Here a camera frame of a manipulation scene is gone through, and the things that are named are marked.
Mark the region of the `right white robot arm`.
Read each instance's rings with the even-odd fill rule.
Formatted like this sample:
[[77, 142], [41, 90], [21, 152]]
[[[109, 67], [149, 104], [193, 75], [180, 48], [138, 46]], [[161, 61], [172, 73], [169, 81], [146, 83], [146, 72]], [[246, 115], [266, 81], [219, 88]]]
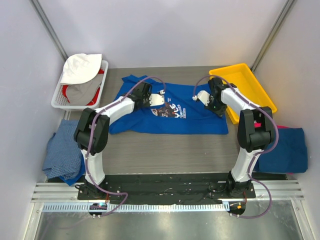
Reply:
[[254, 164], [275, 140], [272, 110], [253, 103], [222, 77], [211, 75], [208, 85], [210, 93], [204, 100], [204, 107], [218, 117], [230, 107], [239, 116], [237, 141], [240, 150], [225, 186], [226, 193], [236, 198], [250, 189]]

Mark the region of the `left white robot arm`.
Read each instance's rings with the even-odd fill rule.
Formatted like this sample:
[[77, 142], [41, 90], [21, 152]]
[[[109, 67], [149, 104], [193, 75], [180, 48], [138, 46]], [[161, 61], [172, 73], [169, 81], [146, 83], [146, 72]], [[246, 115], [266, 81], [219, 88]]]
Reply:
[[77, 186], [81, 196], [100, 200], [107, 194], [107, 188], [102, 184], [105, 179], [102, 152], [107, 146], [110, 125], [136, 110], [149, 107], [151, 91], [151, 84], [141, 82], [104, 107], [82, 111], [73, 136], [84, 159], [85, 181]]

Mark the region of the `blue printed t shirt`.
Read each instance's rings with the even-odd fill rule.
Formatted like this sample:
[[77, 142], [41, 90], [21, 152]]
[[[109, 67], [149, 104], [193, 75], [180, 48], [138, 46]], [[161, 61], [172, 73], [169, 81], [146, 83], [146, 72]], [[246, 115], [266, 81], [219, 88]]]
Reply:
[[127, 114], [109, 127], [112, 135], [126, 131], [172, 135], [227, 135], [225, 116], [219, 117], [192, 99], [192, 85], [166, 83], [165, 104]]

